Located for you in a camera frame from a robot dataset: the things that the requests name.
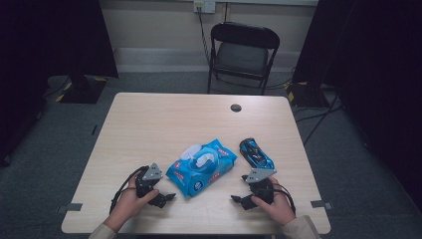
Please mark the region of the blue wet wipes pack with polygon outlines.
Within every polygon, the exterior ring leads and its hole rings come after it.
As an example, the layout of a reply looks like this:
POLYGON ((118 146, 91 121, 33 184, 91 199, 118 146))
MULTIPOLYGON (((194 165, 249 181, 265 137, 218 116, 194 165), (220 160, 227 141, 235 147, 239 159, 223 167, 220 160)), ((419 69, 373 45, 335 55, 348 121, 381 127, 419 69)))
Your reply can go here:
POLYGON ((231 170, 237 155, 218 139, 206 144, 192 144, 166 171, 166 176, 180 189, 184 197, 194 197, 231 170), (211 153, 214 162, 196 166, 199 156, 211 153))

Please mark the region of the black folding chair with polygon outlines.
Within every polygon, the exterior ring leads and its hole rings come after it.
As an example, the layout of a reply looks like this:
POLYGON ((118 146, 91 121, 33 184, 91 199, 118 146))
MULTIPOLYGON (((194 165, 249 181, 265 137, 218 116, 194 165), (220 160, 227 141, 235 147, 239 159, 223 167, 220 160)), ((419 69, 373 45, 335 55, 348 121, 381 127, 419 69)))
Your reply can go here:
POLYGON ((219 74, 258 81, 265 92, 281 40, 266 27, 223 22, 211 29, 211 58, 207 93, 212 76, 219 74))

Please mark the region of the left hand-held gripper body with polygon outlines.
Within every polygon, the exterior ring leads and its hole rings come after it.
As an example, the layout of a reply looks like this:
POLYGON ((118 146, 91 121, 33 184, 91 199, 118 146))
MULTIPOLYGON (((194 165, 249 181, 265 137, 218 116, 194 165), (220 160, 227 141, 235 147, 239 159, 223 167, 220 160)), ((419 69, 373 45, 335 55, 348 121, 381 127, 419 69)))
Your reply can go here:
POLYGON ((162 171, 155 162, 152 165, 142 166, 135 179, 136 196, 141 198, 146 195, 162 177, 162 171))

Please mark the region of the person's right hand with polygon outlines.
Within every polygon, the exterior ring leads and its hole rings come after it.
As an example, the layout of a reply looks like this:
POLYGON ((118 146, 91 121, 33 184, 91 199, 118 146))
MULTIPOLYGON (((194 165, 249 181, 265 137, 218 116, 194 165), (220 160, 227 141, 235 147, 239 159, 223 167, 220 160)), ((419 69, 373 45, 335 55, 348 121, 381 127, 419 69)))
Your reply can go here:
POLYGON ((252 196, 252 201, 261 209, 263 209, 275 222, 281 226, 285 226, 296 218, 286 194, 282 192, 283 187, 279 181, 273 177, 269 177, 275 189, 273 195, 273 203, 268 204, 257 196, 252 196))

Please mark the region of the white wall socket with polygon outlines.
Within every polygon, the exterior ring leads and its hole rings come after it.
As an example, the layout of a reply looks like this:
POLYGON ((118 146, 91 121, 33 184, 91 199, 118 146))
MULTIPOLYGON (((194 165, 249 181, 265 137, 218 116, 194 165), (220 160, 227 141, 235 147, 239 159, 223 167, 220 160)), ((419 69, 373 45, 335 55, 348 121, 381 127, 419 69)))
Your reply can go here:
POLYGON ((216 2, 211 0, 195 0, 193 2, 193 11, 195 13, 214 14, 216 11, 216 2))

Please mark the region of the blue toy car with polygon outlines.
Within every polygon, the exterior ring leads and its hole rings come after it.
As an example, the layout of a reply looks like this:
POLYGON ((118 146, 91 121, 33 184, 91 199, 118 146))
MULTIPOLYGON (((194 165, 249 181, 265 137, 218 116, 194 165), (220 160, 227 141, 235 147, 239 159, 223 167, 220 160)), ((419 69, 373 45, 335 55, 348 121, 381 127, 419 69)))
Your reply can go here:
POLYGON ((260 149, 253 138, 242 140, 239 146, 241 154, 253 168, 275 168, 273 161, 260 149))

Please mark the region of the person's left hand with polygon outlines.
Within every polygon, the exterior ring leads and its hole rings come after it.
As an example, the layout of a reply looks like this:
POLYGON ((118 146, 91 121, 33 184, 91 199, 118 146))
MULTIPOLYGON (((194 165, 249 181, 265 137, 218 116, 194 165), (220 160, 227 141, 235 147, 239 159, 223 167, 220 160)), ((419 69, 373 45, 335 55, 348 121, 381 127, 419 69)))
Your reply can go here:
POLYGON ((122 192, 113 211, 104 221, 104 225, 117 233, 127 220, 137 215, 143 206, 159 194, 158 189, 153 189, 143 197, 136 195, 135 177, 133 176, 127 188, 122 192))

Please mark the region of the black stand base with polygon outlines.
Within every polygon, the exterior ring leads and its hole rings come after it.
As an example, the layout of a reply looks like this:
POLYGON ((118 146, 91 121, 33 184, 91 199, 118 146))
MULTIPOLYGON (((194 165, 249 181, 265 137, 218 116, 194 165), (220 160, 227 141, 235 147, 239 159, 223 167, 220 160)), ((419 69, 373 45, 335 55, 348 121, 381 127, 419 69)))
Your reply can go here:
POLYGON ((285 86, 291 105, 299 108, 327 108, 328 101, 320 88, 310 87, 307 82, 289 83, 285 86))
POLYGON ((70 80, 57 97, 58 103, 94 105, 107 83, 105 78, 84 75, 70 75, 70 80))

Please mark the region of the grey tape strip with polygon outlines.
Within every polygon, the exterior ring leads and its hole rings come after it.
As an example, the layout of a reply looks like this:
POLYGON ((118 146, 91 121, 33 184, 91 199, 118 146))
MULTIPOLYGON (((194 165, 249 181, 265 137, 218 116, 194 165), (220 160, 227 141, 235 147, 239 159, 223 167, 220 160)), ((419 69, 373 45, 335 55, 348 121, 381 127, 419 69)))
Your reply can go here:
POLYGON ((68 211, 81 211, 83 203, 68 203, 58 207, 57 212, 67 213, 68 211))
POLYGON ((312 205, 312 208, 323 207, 325 210, 331 210, 333 208, 330 202, 324 202, 323 200, 311 201, 311 205, 312 205))

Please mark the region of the black curtain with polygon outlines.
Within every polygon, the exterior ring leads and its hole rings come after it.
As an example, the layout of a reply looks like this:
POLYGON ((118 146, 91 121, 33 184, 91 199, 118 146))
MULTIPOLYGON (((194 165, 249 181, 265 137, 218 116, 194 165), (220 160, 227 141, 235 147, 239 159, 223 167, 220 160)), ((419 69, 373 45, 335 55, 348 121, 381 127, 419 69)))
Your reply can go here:
POLYGON ((70 75, 118 76, 100 0, 0 0, 0 166, 70 75))
POLYGON ((422 0, 318 0, 294 80, 338 88, 422 211, 422 0))

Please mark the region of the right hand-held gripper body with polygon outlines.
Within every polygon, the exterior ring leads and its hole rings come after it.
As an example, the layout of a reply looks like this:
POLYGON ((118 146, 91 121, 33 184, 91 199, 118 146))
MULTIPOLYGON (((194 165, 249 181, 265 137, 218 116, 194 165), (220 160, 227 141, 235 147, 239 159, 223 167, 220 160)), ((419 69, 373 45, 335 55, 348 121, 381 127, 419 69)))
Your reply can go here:
POLYGON ((271 204, 273 201, 274 187, 269 177, 276 172, 275 169, 253 168, 248 175, 243 175, 242 179, 249 184, 250 190, 252 191, 246 198, 251 198, 255 195, 271 204))

